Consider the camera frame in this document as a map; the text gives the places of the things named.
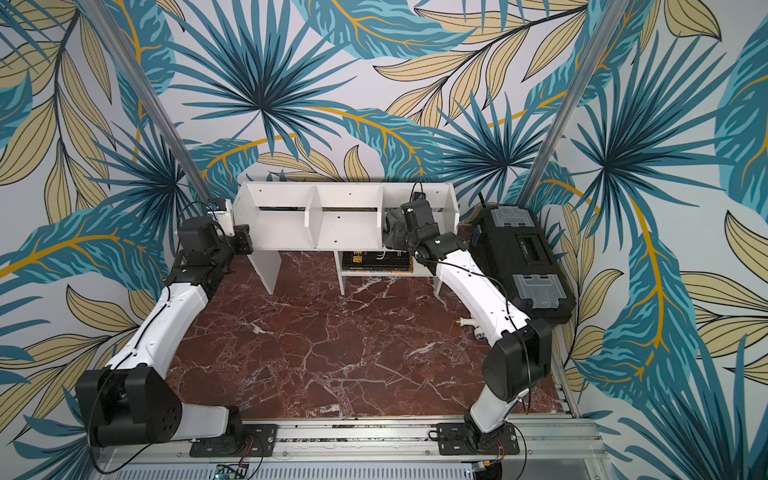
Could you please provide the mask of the grey cleaning cloth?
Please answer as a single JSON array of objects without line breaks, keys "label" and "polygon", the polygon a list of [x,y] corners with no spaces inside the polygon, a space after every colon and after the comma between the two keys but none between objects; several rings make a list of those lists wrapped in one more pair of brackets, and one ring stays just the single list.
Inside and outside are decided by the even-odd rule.
[{"label": "grey cleaning cloth", "polygon": [[382,242],[387,249],[398,251],[407,249],[407,230],[401,210],[390,210],[386,213]]}]

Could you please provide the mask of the aluminium corner post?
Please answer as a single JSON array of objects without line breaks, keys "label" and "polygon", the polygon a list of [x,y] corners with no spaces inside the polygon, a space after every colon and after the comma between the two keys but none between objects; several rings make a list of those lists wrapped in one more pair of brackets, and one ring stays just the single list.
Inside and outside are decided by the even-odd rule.
[{"label": "aluminium corner post", "polygon": [[140,62],[131,53],[129,42],[108,11],[107,3],[105,1],[84,0],[80,2],[80,6],[82,12],[92,22],[105,46],[112,53],[116,64],[132,85],[138,100],[144,105],[155,128],[165,139],[188,182],[195,188],[202,201],[210,201],[213,195],[193,162],[170,116],[164,109],[154,87],[150,84]]},{"label": "aluminium corner post", "polygon": [[602,54],[608,47],[613,32],[618,26],[628,4],[628,0],[615,0],[607,3],[594,34],[586,45],[580,66],[574,71],[574,76],[568,89],[565,91],[564,98],[556,111],[547,136],[543,140],[538,154],[528,171],[526,182],[516,200],[516,204],[519,207],[530,207],[537,186],[555,151],[556,144],[571,114],[576,110],[592,75],[600,64]]}]

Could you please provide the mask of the white wooden bookshelf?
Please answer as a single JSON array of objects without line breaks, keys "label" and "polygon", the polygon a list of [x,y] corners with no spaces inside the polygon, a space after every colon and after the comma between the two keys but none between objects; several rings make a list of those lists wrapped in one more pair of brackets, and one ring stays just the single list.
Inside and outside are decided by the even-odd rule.
[{"label": "white wooden bookshelf", "polygon": [[449,183],[257,182],[240,185],[233,221],[247,225],[253,245],[248,259],[266,291],[275,292],[281,254],[287,251],[331,252],[341,291],[347,277],[374,276],[372,270],[346,271],[344,252],[385,252],[386,214],[410,200],[411,191],[426,194],[442,232],[457,231],[459,206]]}]

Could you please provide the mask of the black yellow tool tray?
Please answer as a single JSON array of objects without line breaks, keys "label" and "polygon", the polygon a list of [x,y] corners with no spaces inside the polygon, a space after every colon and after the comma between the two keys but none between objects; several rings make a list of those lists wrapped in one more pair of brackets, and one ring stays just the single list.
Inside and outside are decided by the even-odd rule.
[{"label": "black yellow tool tray", "polygon": [[413,262],[401,251],[345,251],[341,256],[341,269],[354,272],[410,273]]}]

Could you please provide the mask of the left aluminium corner post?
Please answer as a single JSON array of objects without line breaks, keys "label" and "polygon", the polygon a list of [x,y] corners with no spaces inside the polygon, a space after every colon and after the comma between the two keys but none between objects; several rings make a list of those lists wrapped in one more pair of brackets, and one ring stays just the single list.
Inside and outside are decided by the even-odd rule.
[{"label": "left aluminium corner post", "polygon": [[140,62],[131,53],[129,42],[108,11],[107,3],[105,1],[84,0],[80,2],[80,6],[82,12],[92,22],[105,46],[112,53],[116,64],[132,85],[138,100],[144,105],[155,128],[165,139],[188,182],[195,188],[202,201],[210,201],[213,195],[193,162],[170,116],[164,109],[154,87],[150,84]]}]

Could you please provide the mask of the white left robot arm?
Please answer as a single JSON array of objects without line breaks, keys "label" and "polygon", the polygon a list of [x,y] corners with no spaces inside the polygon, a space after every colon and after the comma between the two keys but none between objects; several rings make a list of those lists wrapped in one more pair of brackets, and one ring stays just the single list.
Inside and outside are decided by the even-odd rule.
[{"label": "white left robot arm", "polygon": [[160,298],[127,344],[75,391],[90,449],[193,441],[204,452],[242,455],[253,446],[235,407],[184,403],[166,376],[187,330],[238,256],[252,253],[250,227],[228,214],[190,218]]}]

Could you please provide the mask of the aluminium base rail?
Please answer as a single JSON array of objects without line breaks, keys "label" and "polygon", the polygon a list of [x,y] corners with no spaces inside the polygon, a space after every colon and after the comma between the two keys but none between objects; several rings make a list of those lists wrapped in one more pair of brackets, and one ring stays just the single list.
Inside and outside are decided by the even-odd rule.
[{"label": "aluminium base rail", "polygon": [[437,427],[458,416],[257,420],[248,452],[215,457],[198,443],[114,447],[96,455],[95,479],[212,479],[216,464],[248,466],[247,479],[614,479],[596,424],[556,415],[513,415],[501,456],[449,453]]}]

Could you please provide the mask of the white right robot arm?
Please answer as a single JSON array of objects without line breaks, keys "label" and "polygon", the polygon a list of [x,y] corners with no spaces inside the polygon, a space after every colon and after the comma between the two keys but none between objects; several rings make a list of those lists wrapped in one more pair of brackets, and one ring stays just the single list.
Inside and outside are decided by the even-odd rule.
[{"label": "white right robot arm", "polygon": [[385,215],[383,243],[406,251],[449,286],[477,321],[491,350],[483,366],[483,387],[455,433],[437,427],[438,441],[453,452],[501,456],[504,442],[515,435],[506,419],[530,398],[548,375],[551,330],[511,304],[497,280],[484,274],[466,243],[453,232],[442,233],[431,205],[414,198]]}]

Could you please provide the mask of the black plastic toolbox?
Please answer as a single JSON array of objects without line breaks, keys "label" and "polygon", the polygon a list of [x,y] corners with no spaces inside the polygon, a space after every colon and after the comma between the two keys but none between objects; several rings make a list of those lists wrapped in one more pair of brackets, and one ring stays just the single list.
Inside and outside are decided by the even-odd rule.
[{"label": "black plastic toolbox", "polygon": [[571,319],[575,297],[534,216],[517,206],[480,210],[469,250],[483,274],[499,281],[510,303],[552,326]]}]

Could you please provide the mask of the green circuit board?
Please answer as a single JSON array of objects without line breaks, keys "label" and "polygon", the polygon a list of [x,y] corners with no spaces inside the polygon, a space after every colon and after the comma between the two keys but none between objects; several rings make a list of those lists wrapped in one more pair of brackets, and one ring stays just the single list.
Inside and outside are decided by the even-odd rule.
[{"label": "green circuit board", "polygon": [[241,464],[216,464],[213,480],[245,480],[248,478],[248,466]]}]

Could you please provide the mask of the right aluminium corner post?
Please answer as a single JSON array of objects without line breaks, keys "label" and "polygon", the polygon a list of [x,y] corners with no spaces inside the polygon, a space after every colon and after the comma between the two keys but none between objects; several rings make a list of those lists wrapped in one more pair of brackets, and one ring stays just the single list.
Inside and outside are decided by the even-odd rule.
[{"label": "right aluminium corner post", "polygon": [[574,71],[574,76],[568,89],[565,91],[564,98],[556,111],[547,136],[543,140],[538,154],[528,171],[526,182],[516,200],[516,204],[519,207],[530,207],[537,186],[555,151],[556,144],[571,114],[576,110],[592,75],[600,64],[602,54],[608,47],[613,32],[618,26],[628,4],[628,0],[615,0],[607,3],[594,34],[586,45],[580,66]]}]

